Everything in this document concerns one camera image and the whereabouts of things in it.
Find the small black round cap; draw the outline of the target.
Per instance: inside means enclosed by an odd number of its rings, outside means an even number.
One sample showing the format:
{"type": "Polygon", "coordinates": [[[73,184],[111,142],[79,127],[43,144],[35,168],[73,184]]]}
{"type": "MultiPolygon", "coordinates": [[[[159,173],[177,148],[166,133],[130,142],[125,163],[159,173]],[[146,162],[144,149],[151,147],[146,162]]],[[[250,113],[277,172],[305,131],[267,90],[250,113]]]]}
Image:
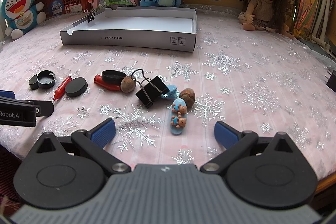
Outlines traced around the small black round cap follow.
{"type": "Polygon", "coordinates": [[[29,87],[31,90],[36,90],[39,88],[38,81],[37,81],[37,74],[33,75],[29,79],[29,87]]]}

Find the black round container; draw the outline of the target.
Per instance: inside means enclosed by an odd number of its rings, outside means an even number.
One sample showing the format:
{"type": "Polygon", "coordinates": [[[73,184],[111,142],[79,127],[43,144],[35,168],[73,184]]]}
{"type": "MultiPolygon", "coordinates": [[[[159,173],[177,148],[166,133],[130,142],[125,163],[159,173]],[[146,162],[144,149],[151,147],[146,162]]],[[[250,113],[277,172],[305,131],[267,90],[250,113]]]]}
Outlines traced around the black round container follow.
{"type": "Polygon", "coordinates": [[[42,89],[50,89],[55,85],[55,74],[52,71],[40,71],[37,74],[38,87],[42,89]]]}

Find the red crayon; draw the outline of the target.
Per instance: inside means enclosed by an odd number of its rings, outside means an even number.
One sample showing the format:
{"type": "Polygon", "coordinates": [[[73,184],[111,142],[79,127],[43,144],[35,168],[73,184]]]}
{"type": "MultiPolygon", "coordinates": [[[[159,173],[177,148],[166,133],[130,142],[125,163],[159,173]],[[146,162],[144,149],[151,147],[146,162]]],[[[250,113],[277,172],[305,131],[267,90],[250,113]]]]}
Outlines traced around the red crayon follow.
{"type": "Polygon", "coordinates": [[[54,93],[53,101],[57,101],[58,99],[62,98],[65,93],[65,89],[67,84],[72,80],[71,76],[66,77],[63,82],[58,86],[54,93]]]}
{"type": "Polygon", "coordinates": [[[118,85],[106,83],[100,75],[96,75],[94,77],[94,83],[109,91],[120,91],[121,90],[121,88],[118,85]]]}

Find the brown walnut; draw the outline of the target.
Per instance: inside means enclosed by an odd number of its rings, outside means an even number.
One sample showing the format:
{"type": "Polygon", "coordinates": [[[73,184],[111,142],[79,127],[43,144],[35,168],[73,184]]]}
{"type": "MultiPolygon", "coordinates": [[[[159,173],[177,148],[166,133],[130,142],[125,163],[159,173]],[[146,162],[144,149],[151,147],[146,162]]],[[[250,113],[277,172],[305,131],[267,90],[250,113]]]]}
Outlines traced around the brown walnut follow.
{"type": "Polygon", "coordinates": [[[188,108],[191,108],[195,102],[195,92],[192,88],[185,88],[180,92],[179,98],[184,100],[188,108]]]}
{"type": "Polygon", "coordinates": [[[123,93],[130,93],[134,91],[137,80],[134,76],[126,76],[123,78],[120,84],[121,91],[123,93]]]}

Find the black shallow round lid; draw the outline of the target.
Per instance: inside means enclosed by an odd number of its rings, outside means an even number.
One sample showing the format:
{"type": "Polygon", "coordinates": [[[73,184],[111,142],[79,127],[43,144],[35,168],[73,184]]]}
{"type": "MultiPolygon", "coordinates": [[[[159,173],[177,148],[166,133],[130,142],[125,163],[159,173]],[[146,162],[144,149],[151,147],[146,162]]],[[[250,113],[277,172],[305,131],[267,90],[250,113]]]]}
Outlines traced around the black shallow round lid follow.
{"type": "Polygon", "coordinates": [[[120,86],[125,77],[125,73],[116,70],[105,70],[101,73],[102,80],[112,85],[120,86]]]}

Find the large black binder clip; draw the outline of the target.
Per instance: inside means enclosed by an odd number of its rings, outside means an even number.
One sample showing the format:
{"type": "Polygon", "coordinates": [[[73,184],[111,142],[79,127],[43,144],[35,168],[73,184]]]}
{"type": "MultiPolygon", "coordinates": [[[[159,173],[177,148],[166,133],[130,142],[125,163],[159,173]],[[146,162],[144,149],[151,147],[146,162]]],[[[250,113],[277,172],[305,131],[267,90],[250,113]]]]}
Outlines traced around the large black binder clip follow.
{"type": "Polygon", "coordinates": [[[140,90],[136,92],[135,95],[147,109],[153,106],[154,102],[161,97],[161,95],[165,95],[169,92],[167,85],[165,85],[158,76],[150,79],[145,76],[143,69],[136,69],[130,76],[134,82],[139,84],[140,90]],[[133,77],[137,71],[141,72],[142,81],[133,77]]]}

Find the light blue plastic clip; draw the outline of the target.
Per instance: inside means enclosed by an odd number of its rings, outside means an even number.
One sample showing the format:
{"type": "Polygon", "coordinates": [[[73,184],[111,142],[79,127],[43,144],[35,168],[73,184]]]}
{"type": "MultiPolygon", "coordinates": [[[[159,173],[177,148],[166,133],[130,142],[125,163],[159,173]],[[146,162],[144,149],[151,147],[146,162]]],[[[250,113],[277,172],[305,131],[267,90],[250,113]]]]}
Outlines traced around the light blue plastic clip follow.
{"type": "Polygon", "coordinates": [[[179,97],[180,92],[176,85],[167,85],[169,91],[166,94],[162,94],[161,98],[166,100],[174,100],[179,97]]]}

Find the clear plastic round lid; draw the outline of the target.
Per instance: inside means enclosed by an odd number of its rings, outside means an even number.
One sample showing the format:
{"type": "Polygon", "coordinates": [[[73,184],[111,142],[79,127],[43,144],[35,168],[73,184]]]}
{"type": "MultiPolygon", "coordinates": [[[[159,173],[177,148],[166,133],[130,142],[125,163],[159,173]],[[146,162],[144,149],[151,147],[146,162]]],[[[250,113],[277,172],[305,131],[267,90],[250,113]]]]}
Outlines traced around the clear plastic round lid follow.
{"type": "Polygon", "coordinates": [[[71,75],[70,69],[58,69],[54,71],[55,79],[57,81],[63,81],[65,78],[71,75]]]}

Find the pink snowflake tablecloth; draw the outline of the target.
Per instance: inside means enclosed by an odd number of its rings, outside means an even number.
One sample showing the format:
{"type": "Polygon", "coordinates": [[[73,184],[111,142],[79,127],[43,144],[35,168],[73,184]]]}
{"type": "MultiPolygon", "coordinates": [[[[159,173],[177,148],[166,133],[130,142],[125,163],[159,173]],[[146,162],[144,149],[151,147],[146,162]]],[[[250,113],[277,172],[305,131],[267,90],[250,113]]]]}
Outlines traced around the pink snowflake tablecloth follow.
{"type": "Polygon", "coordinates": [[[193,53],[126,47],[64,46],[60,30],[80,19],[68,14],[49,19],[1,52],[1,89],[20,99],[50,100],[54,90],[31,90],[39,71],[70,69],[84,77],[87,90],[63,97],[48,118],[34,128],[2,126],[1,144],[24,157],[41,133],[67,136],[112,118],[116,137],[106,150],[130,166],[202,165],[221,151],[214,125],[261,136],[287,132],[319,178],[335,171],[335,93],[325,77],[333,63],[297,40],[268,32],[245,32],[236,15],[210,6],[197,8],[197,45],[193,53]],[[195,104],[183,133],[170,132],[170,102],[146,109],[134,93],[110,92],[93,79],[106,69],[127,75],[143,69],[179,90],[192,88],[195,104]]]}

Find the Doraemon plush toy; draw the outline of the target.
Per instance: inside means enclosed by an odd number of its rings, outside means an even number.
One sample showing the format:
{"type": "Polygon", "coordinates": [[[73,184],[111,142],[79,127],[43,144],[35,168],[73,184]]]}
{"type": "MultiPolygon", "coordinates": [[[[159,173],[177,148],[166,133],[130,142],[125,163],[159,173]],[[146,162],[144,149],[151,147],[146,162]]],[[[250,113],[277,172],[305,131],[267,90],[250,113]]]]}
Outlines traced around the Doraemon plush toy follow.
{"type": "Polygon", "coordinates": [[[1,12],[8,23],[6,36],[16,40],[44,22],[46,13],[43,8],[42,2],[33,5],[33,0],[3,0],[1,12]]]}

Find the black power adapter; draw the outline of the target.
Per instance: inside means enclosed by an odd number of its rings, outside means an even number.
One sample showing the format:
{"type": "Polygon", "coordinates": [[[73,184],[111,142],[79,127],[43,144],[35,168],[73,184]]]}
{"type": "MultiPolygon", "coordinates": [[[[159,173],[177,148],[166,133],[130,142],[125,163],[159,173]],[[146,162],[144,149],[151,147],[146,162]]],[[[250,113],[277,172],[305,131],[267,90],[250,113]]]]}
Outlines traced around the black power adapter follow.
{"type": "Polygon", "coordinates": [[[332,73],[328,72],[330,77],[327,79],[326,86],[328,86],[332,91],[336,92],[336,71],[332,73]]]}

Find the small black binder clip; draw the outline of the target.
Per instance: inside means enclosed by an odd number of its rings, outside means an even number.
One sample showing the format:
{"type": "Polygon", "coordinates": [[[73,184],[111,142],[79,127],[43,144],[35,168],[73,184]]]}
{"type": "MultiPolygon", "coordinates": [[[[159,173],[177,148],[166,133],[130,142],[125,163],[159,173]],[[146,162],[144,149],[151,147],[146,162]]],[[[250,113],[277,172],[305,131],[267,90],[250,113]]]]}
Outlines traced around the small black binder clip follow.
{"type": "Polygon", "coordinates": [[[86,14],[88,23],[95,19],[96,9],[92,9],[91,11],[85,9],[84,12],[86,14]]]}

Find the red plastic basket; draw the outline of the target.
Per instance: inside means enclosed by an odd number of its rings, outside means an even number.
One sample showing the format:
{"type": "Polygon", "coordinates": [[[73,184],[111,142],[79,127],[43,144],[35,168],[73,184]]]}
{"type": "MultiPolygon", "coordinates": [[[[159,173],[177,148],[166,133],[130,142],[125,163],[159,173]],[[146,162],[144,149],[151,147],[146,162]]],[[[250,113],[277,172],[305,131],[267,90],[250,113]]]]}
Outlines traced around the red plastic basket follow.
{"type": "Polygon", "coordinates": [[[46,13],[47,18],[56,15],[85,12],[91,9],[91,4],[88,0],[34,0],[34,2],[42,2],[44,4],[42,11],[46,13]]]}

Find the white cardboard tray box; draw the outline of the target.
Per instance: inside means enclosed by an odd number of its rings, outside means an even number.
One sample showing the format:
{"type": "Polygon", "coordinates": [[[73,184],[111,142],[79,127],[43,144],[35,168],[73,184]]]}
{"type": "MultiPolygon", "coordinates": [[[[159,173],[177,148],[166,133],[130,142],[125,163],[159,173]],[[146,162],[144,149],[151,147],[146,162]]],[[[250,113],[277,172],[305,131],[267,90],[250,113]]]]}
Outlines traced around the white cardboard tray box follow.
{"type": "Polygon", "coordinates": [[[141,47],[193,52],[197,13],[176,7],[119,7],[82,18],[60,31],[64,45],[141,47]]]}

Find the brown-haired baby doll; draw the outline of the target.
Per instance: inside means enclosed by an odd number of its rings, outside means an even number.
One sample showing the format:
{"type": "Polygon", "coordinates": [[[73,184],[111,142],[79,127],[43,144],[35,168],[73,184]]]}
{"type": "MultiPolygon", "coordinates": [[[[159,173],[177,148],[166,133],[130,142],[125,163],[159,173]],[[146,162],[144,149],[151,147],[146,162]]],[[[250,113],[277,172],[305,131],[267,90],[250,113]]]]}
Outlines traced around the brown-haired baby doll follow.
{"type": "Polygon", "coordinates": [[[285,23],[288,0],[243,0],[244,11],[238,16],[245,31],[278,32],[294,38],[285,23]]]}

